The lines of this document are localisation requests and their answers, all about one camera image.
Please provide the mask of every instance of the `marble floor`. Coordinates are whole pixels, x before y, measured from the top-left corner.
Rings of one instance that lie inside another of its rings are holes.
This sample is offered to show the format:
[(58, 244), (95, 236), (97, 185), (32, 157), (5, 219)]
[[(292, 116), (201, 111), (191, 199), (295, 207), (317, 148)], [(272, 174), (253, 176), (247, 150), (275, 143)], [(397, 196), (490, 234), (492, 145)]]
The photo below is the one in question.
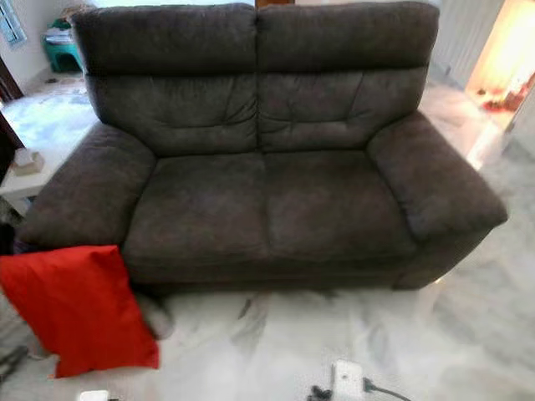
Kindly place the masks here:
[(414, 401), (534, 400), (535, 156), (514, 139), (502, 152), (500, 133), (466, 101), (431, 75), (421, 108), (472, 157), (510, 218), (439, 282), (419, 292), (177, 294), (166, 299), (176, 331), (160, 343), (160, 370), (55, 380), (54, 358), (27, 360), (0, 399), (74, 401), (107, 388), (122, 401), (298, 401), (313, 384), (327, 387), (330, 364), (346, 358)]
[(31, 94), (5, 104), (2, 114), (27, 148), (72, 151), (97, 120), (81, 73), (53, 74)]

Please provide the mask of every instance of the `back cushion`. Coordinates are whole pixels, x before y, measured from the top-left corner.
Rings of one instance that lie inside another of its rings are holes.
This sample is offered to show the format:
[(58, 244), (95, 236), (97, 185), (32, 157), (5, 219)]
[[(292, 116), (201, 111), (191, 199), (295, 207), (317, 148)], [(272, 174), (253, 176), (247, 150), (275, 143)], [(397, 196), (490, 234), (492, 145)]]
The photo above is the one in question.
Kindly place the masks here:
[(254, 150), (255, 15), (245, 4), (75, 15), (97, 115), (160, 157)]
[(260, 9), (262, 148), (359, 149), (416, 110), (438, 14), (417, 2)]

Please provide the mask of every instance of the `white plug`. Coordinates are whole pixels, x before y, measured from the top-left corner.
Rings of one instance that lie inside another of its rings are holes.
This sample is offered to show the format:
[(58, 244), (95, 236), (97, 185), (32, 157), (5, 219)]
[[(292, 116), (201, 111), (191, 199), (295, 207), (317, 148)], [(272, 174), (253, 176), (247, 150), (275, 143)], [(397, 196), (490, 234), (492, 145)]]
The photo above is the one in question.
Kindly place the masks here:
[(108, 401), (110, 393), (106, 390), (84, 391), (78, 397), (78, 401)]
[(360, 365), (339, 359), (333, 365), (331, 401), (363, 401), (364, 377)]

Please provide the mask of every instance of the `red cushion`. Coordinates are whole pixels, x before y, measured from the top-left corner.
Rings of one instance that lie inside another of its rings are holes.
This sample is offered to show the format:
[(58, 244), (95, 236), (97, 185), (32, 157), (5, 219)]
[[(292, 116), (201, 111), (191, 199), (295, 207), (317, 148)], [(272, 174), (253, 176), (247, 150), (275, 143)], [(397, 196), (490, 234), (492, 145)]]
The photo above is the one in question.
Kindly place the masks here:
[(122, 366), (158, 368), (158, 345), (117, 246), (2, 256), (0, 282), (43, 346), (59, 355), (56, 378)]

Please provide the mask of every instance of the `side table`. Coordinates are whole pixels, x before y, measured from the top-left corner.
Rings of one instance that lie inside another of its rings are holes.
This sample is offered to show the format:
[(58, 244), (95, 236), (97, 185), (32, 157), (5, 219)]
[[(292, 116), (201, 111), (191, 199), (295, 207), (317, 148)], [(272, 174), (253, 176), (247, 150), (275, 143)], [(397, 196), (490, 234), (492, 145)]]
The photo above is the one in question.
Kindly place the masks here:
[(43, 169), (35, 174), (16, 176), (10, 168), (0, 185), (0, 196), (21, 216), (26, 214), (31, 205), (28, 198), (36, 196), (41, 191), (74, 148), (71, 146), (68, 149), (57, 150), (32, 148), (32, 151), (35, 150), (44, 158)]

